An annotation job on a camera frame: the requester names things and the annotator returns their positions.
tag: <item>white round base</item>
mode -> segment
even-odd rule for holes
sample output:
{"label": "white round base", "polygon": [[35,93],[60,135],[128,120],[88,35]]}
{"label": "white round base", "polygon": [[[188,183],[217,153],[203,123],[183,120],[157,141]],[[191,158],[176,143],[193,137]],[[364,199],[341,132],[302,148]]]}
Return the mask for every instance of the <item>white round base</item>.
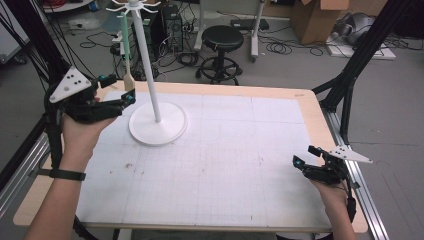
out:
{"label": "white round base", "polygon": [[163,146],[179,138],[187,128],[187,116],[172,103],[158,103],[161,122],[156,122],[152,103],[141,105],[130,118],[131,134],[148,146]]}

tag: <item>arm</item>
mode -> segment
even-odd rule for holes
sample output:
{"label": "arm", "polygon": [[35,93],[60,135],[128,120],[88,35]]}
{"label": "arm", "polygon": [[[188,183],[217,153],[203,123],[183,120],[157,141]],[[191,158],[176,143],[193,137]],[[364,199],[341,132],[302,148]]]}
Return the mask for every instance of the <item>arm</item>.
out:
{"label": "arm", "polygon": [[[84,125],[64,115],[65,150],[59,169],[84,172],[101,131],[113,121],[107,119]],[[80,181],[54,179],[25,239],[71,239],[80,190]]]}
{"label": "arm", "polygon": [[311,183],[318,189],[321,195],[325,206],[325,213],[333,227],[334,239],[356,239],[346,210],[346,192],[339,187],[330,187],[316,181],[311,181]]}

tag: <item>stool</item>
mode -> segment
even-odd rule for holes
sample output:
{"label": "stool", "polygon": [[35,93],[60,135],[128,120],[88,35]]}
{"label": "stool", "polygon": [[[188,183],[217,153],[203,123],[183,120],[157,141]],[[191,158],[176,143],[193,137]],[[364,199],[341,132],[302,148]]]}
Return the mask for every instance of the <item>stool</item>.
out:
{"label": "stool", "polygon": [[243,35],[233,27],[219,25],[207,28],[202,34],[202,40],[208,48],[218,51],[218,56],[203,61],[196,71],[196,78],[203,74],[211,80],[211,84],[233,79],[238,86],[236,76],[242,74],[243,70],[234,60],[226,58],[225,53],[240,48],[244,42]]}

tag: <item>wrist strap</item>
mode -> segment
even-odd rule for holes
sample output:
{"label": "wrist strap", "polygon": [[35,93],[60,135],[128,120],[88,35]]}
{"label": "wrist strap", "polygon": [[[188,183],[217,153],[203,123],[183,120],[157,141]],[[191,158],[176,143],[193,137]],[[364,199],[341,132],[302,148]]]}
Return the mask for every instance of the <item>wrist strap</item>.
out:
{"label": "wrist strap", "polygon": [[75,181],[84,181],[85,173],[73,172],[73,171],[67,171],[67,170],[60,170],[60,169],[55,168],[55,169],[50,170],[49,177],[75,180]]}

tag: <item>gray floor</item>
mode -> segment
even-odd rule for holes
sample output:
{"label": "gray floor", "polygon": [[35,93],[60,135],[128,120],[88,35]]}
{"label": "gray floor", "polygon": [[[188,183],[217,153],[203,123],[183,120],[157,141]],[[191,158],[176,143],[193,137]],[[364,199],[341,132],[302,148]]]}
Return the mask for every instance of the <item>gray floor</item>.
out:
{"label": "gray floor", "polygon": [[[102,21],[108,17],[96,13]],[[231,17],[211,19],[228,24]],[[288,26],[286,20],[269,20],[271,30]],[[75,52],[95,75],[113,71],[108,48],[82,49],[85,36],[99,30],[81,32],[67,39]],[[294,39],[291,29],[272,34],[285,40]],[[109,38],[96,38],[106,41]],[[413,42],[420,47],[421,42]],[[337,76],[348,59],[330,57],[325,48],[322,56],[314,56],[309,49],[293,48],[289,55],[268,52],[266,44],[259,46],[259,58],[249,58],[250,39],[228,56],[243,68],[239,77],[242,86],[276,88],[314,88]],[[421,169],[424,169],[424,51],[392,49],[395,61],[372,60],[360,75],[355,86],[349,137],[355,151],[368,156],[372,165],[360,164],[368,188],[377,206],[390,239],[423,239],[424,191]],[[202,50],[203,57],[214,55]],[[174,63],[160,68],[161,72],[179,68]],[[161,74],[156,81],[207,84],[196,79],[194,68]],[[0,66],[0,169],[3,169],[16,149],[43,113],[43,89],[31,64]],[[0,219],[0,239],[22,239],[24,227],[13,224],[13,215],[25,196],[28,181],[14,203]],[[95,229],[100,239],[110,239],[111,230]],[[358,234],[359,239],[371,239],[369,233]]]}

